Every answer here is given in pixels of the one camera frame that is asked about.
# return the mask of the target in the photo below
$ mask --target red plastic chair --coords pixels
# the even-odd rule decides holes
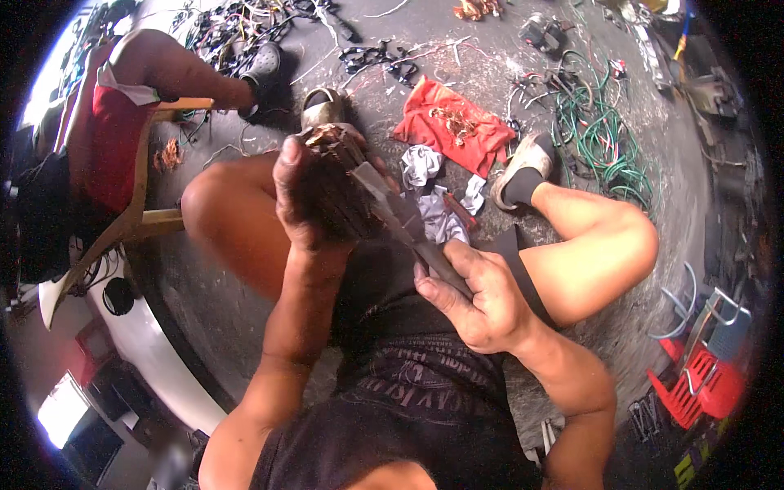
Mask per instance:
[[[732,413],[745,387],[746,381],[732,365],[717,361],[716,372],[699,391],[697,398],[705,413],[723,419]]]
[[[703,412],[697,397],[689,393],[686,375],[681,375],[673,390],[667,391],[653,371],[647,369],[646,373],[664,407],[681,427],[688,430]]]
[[[682,346],[663,342],[667,344],[663,343],[662,347],[677,360],[683,352]],[[647,374],[667,411],[687,430],[703,413],[717,419],[729,416],[745,386],[744,379],[731,365],[718,361],[704,348],[691,356],[672,391],[667,391],[650,369]]]

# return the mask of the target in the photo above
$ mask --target shoe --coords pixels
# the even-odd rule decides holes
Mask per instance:
[[[537,169],[542,177],[547,180],[547,177],[553,172],[553,159],[547,154],[544,148],[536,143],[536,139],[546,135],[542,131],[536,131],[528,134],[517,146],[516,151],[506,170],[503,171],[501,177],[495,180],[495,183],[490,190],[490,197],[495,202],[495,205],[504,211],[513,211],[517,209],[517,205],[509,206],[503,201],[503,190],[512,180],[514,174],[524,167],[532,167]]]
[[[343,99],[332,89],[313,89],[302,104],[302,129],[343,122]]]
[[[248,71],[240,75],[240,80],[248,82],[256,98],[256,105],[238,111],[247,120],[259,111],[264,97],[275,87],[281,72],[281,48],[276,42],[265,42],[259,47],[256,57]]]

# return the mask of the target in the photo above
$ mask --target wooden stool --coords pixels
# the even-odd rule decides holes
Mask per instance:
[[[212,99],[180,99],[174,103],[161,103],[142,127],[139,149],[136,152],[136,171],[133,177],[133,196],[128,208],[103,231],[93,246],[58,281],[38,285],[38,304],[44,325],[52,329],[57,307],[68,291],[83,277],[87,270],[106,252],[123,241],[138,241],[185,229],[183,213],[179,209],[144,209],[147,200],[147,170],[149,166],[150,127],[155,121],[171,121],[175,111],[211,110]]]

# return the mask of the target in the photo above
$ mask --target hand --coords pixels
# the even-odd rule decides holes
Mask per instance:
[[[479,252],[459,240],[447,242],[444,254],[466,279],[474,293],[474,303],[440,279],[427,277],[417,263],[414,282],[419,294],[449,318],[471,350],[495,354],[523,343],[533,313],[506,261],[498,254]]]
[[[352,126],[340,124],[364,150],[367,146],[365,138]],[[283,148],[275,162],[272,176],[276,189],[276,212],[278,219],[283,224],[292,248],[304,252],[324,252],[334,249],[347,249],[350,251],[355,243],[335,243],[325,238],[326,233],[312,220],[307,220],[308,214],[304,203],[299,198],[303,190],[299,187],[301,177],[308,165],[314,164],[314,156],[305,147],[298,136],[290,136],[283,143]],[[370,157],[370,162],[385,177],[393,190],[399,192],[400,186],[389,177],[386,164],[377,157]]]
[[[115,38],[108,39],[103,44],[100,42],[97,45],[94,45],[89,53],[87,53],[87,62],[85,63],[85,68],[88,70],[98,70],[106,60],[109,59],[111,56],[111,52],[114,49],[114,45],[117,44]]]

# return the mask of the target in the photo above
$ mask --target gray floor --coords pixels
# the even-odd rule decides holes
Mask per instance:
[[[344,18],[365,36],[363,45],[375,45],[381,38],[391,38],[393,45],[405,48],[422,44],[420,52],[424,52],[428,50],[427,46],[471,35],[469,42],[487,53],[489,58],[463,47],[459,52],[462,66],[457,64],[450,49],[424,57],[418,63],[429,77],[456,82],[452,87],[456,92],[502,118],[506,116],[510,94],[508,79],[513,76],[510,67],[519,66],[528,71],[548,66],[541,53],[517,38],[520,26],[535,11],[575,22],[577,27],[569,31],[574,49],[586,53],[590,33],[591,49],[595,53],[626,61],[631,82],[628,98],[620,97],[619,111],[635,132],[644,156],[661,168],[661,177],[654,177],[654,183],[662,189],[656,219],[661,238],[659,260],[653,274],[641,285],[598,315],[564,332],[607,362],[617,381],[617,423],[621,426],[627,419],[626,409],[630,402],[643,395],[650,386],[645,369],[660,370],[666,364],[666,356],[657,342],[646,336],[647,332],[665,330],[672,321],[671,309],[659,293],[659,287],[681,290],[685,283],[682,265],[685,260],[698,269],[698,279],[702,276],[699,268],[704,247],[709,181],[688,106],[683,101],[668,101],[659,95],[650,74],[644,70],[633,36],[605,22],[601,8],[591,5],[591,2],[584,2],[575,10],[569,0],[520,0],[514,5],[504,5],[506,12],[501,19],[489,17],[479,23],[456,19],[452,15],[452,6],[457,2],[451,0],[411,2],[398,13],[379,19],[363,16],[388,9],[389,2],[340,3],[344,5]],[[161,8],[159,4],[152,2],[145,8]],[[168,3],[166,5],[166,8],[172,8]],[[324,57],[332,47],[332,40],[320,24],[300,22],[282,46],[299,59],[296,70],[296,76],[299,76]],[[549,66],[554,67],[554,63],[550,62]],[[352,91],[363,85],[351,97],[351,105],[358,117],[358,126],[371,145],[390,167],[397,168],[406,145],[392,141],[390,133],[401,120],[409,90],[374,70],[366,73],[348,87]],[[293,106],[282,103],[277,107],[281,110],[270,112],[270,117],[276,120],[276,129],[254,126],[244,131],[245,140],[255,138],[242,143],[244,148],[254,153],[279,144],[288,133],[297,130],[297,114],[287,110],[298,107],[298,101],[309,89],[320,85],[340,86],[347,78],[337,57],[329,57],[291,87]],[[523,111],[517,102],[512,107],[513,115],[520,120],[542,111],[536,106],[530,111]],[[549,124],[550,119],[542,117],[536,119],[535,127],[539,125],[546,129]],[[198,134],[198,141],[184,148],[184,163],[174,172],[154,179],[150,205],[175,205],[187,183],[199,174],[202,164],[213,152],[228,143],[240,143],[243,126],[236,114],[213,114],[211,122]],[[177,133],[175,127],[167,124],[160,124],[155,129],[159,143]],[[221,154],[221,158],[226,160],[239,156],[234,150]],[[491,172],[485,192],[489,192],[494,175]],[[449,163],[442,180],[460,198],[469,177],[466,170]],[[578,183],[581,188],[585,188],[584,184]],[[521,223],[534,235],[537,244],[558,239],[549,224],[535,212],[510,215],[499,211],[490,201],[479,215],[479,220],[482,228],[473,239],[492,238],[512,223]],[[203,256],[185,234],[149,241],[136,251],[132,264],[135,272],[143,278],[145,295],[157,296],[165,304],[209,371],[229,395],[238,400],[260,358],[263,326],[272,307],[270,302],[256,296],[230,272]],[[309,400],[323,399],[328,395],[332,372],[338,361],[338,353],[325,354],[325,362],[309,385]],[[545,417],[557,416],[557,412],[530,373],[513,362],[507,363],[507,368],[510,405],[521,442],[524,447],[540,445],[539,422]]]

